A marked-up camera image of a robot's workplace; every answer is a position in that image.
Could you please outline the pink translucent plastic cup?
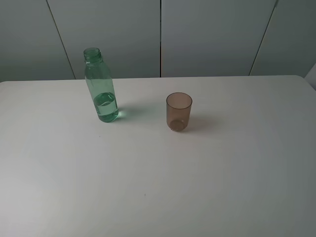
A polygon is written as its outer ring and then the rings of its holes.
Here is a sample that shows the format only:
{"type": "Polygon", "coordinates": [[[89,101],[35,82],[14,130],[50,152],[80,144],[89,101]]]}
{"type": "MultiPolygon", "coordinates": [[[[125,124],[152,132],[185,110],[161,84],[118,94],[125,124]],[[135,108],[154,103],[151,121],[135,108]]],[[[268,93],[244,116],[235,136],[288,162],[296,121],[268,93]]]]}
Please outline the pink translucent plastic cup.
{"type": "Polygon", "coordinates": [[[183,131],[189,123],[192,98],[183,92],[174,92],[166,99],[166,122],[172,131],[183,131]]]}

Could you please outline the green transparent plastic bottle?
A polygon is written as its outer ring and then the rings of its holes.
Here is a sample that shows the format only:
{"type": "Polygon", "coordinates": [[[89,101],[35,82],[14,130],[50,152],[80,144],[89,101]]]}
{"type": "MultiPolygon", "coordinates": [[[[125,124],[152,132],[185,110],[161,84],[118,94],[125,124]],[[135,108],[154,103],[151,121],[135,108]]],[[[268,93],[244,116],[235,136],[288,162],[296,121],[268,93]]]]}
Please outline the green transparent plastic bottle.
{"type": "Polygon", "coordinates": [[[100,49],[87,48],[84,52],[85,81],[87,83],[98,118],[106,123],[119,115],[110,70],[103,60],[100,49]]]}

